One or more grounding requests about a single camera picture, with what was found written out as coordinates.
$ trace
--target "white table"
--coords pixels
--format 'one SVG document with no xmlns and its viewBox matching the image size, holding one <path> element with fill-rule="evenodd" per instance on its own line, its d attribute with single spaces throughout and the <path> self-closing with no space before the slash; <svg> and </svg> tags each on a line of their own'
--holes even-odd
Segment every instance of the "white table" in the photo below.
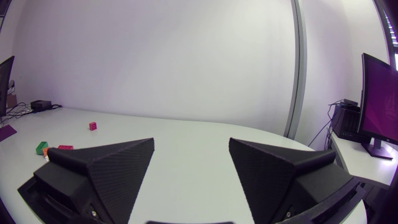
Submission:
<svg viewBox="0 0 398 224">
<path fill-rule="evenodd" d="M 88 123 L 98 129 L 90 131 Z M 17 134 L 0 142 L 0 197 L 16 223 L 40 223 L 17 189 L 45 164 L 35 154 L 41 141 L 75 149 L 155 139 L 155 152 L 129 223 L 233 221 L 253 223 L 228 151 L 229 138 L 309 151 L 309 147 L 265 131 L 230 124 L 140 118 L 57 109 L 14 119 Z M 346 223 L 366 223 L 360 202 Z"/>
<path fill-rule="evenodd" d="M 392 160 L 371 157 L 360 143 L 339 138 L 331 134 L 332 148 L 341 159 L 345 171 L 367 182 L 388 189 L 398 165 L 398 153 L 382 142 L 382 146 L 393 156 Z"/>
</svg>

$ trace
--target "toy block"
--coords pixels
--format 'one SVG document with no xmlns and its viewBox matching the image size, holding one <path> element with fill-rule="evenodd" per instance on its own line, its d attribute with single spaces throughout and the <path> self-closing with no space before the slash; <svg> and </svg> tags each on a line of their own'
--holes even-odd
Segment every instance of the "toy block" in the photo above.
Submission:
<svg viewBox="0 0 398 224">
<path fill-rule="evenodd" d="M 90 131 L 94 131 L 95 129 L 97 129 L 97 123 L 95 122 L 91 122 L 90 124 L 88 124 L 88 126 L 90 127 Z"/>
<path fill-rule="evenodd" d="M 57 149 L 72 150 L 72 149 L 73 149 L 73 146 L 63 146 L 63 145 L 59 145 Z"/>
<path fill-rule="evenodd" d="M 46 157 L 47 156 L 47 151 L 50 149 L 50 147 L 45 147 L 43 149 L 43 156 Z"/>
<path fill-rule="evenodd" d="M 36 154 L 42 155 L 43 149 L 48 146 L 49 146 L 49 144 L 47 142 L 40 142 L 40 144 L 36 147 Z"/>
</svg>

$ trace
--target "purple object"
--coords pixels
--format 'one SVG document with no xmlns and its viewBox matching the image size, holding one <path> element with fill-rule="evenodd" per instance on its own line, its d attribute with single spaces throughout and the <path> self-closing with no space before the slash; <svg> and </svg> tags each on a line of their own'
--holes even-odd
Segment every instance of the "purple object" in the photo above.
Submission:
<svg viewBox="0 0 398 224">
<path fill-rule="evenodd" d="M 0 128 L 0 142 L 15 133 L 17 133 L 17 131 L 14 128 L 12 128 L 9 124 L 5 125 L 4 127 Z"/>
<path fill-rule="evenodd" d="M 398 72 L 382 61 L 364 58 L 362 125 L 372 137 L 398 142 Z"/>
</svg>

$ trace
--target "orange block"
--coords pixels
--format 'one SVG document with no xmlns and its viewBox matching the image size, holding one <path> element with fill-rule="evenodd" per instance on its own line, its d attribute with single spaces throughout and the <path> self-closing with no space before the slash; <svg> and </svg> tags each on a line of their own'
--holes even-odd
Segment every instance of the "orange block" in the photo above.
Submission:
<svg viewBox="0 0 398 224">
<path fill-rule="evenodd" d="M 50 149 L 50 147 L 45 147 L 43 149 L 43 156 L 46 157 L 47 156 L 47 150 Z"/>
</svg>

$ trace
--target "pink block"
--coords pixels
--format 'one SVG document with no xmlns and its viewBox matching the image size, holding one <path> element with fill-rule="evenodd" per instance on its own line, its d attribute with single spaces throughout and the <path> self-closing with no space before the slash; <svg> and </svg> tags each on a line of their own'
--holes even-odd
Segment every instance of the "pink block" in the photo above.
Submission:
<svg viewBox="0 0 398 224">
<path fill-rule="evenodd" d="M 97 129 L 97 123 L 95 122 L 91 122 L 90 124 L 88 124 L 88 126 L 90 127 L 90 131 L 94 131 L 95 129 Z"/>
<path fill-rule="evenodd" d="M 57 149 L 72 150 L 72 149 L 73 149 L 73 146 L 63 146 L 63 145 L 59 145 Z"/>
</svg>

